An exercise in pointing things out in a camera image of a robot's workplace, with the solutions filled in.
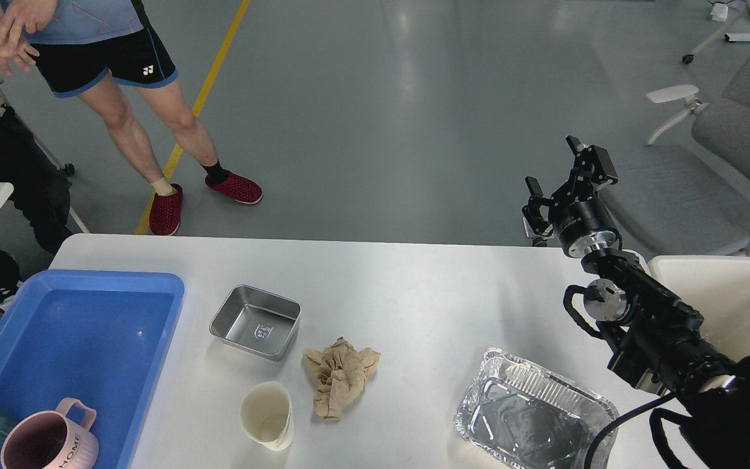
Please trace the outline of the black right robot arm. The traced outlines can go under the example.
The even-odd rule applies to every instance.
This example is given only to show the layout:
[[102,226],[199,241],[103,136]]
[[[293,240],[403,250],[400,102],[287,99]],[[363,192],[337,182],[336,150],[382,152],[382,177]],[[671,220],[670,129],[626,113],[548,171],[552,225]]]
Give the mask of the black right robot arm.
[[598,279],[566,288],[564,308],[592,337],[612,350],[608,368],[628,384],[658,395],[634,410],[650,411],[652,439],[667,467],[684,463],[670,449],[663,421],[680,428],[710,468],[750,468],[750,356],[733,362],[701,338],[702,315],[649,276],[621,247],[621,235],[598,198],[616,184],[606,149],[566,142],[575,156],[568,181],[550,197],[526,178],[523,206],[533,243],[556,236],[567,256]]

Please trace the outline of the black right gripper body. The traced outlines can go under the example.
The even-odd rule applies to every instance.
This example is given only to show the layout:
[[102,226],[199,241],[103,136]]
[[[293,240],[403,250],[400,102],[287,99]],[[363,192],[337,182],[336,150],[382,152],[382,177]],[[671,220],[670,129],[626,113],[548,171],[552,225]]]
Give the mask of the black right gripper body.
[[523,206],[523,223],[533,246],[546,247],[550,238],[557,238],[571,258],[622,248],[621,235],[612,217],[595,195],[583,201],[532,195]]

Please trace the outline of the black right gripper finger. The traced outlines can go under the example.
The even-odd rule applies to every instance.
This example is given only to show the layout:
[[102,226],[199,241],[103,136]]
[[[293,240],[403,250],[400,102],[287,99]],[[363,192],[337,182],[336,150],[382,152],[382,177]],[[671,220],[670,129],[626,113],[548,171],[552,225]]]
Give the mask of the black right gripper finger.
[[566,143],[575,156],[566,195],[572,199],[591,199],[604,187],[617,184],[617,170],[607,149],[584,145],[571,135],[566,137]]
[[525,214],[529,216],[541,216],[541,208],[544,206],[544,193],[538,183],[538,179],[534,177],[526,177],[525,184],[529,189],[529,201],[525,205]]

